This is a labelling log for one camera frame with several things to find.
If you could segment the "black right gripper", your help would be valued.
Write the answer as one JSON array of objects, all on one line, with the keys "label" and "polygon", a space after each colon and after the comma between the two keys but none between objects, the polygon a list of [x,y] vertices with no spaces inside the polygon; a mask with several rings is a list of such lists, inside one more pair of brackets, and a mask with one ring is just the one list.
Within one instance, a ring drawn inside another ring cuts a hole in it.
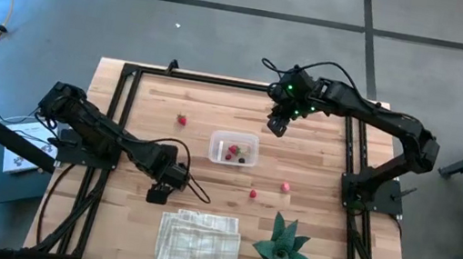
[{"label": "black right gripper", "polygon": [[283,75],[279,82],[272,84],[271,99],[274,101],[273,115],[269,117],[267,127],[282,137],[287,130],[288,120],[298,117],[306,118],[313,114],[314,106],[309,100],[315,86],[309,78]]}]

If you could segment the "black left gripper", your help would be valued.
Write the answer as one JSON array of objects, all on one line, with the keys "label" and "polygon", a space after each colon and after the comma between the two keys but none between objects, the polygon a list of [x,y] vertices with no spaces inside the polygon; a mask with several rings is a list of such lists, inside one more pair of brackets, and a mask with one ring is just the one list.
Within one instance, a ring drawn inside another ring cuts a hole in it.
[{"label": "black left gripper", "polygon": [[174,192],[183,191],[190,181],[190,173],[183,163],[170,164],[155,174],[156,182],[146,193],[146,201],[152,204],[167,204],[168,197]]}]

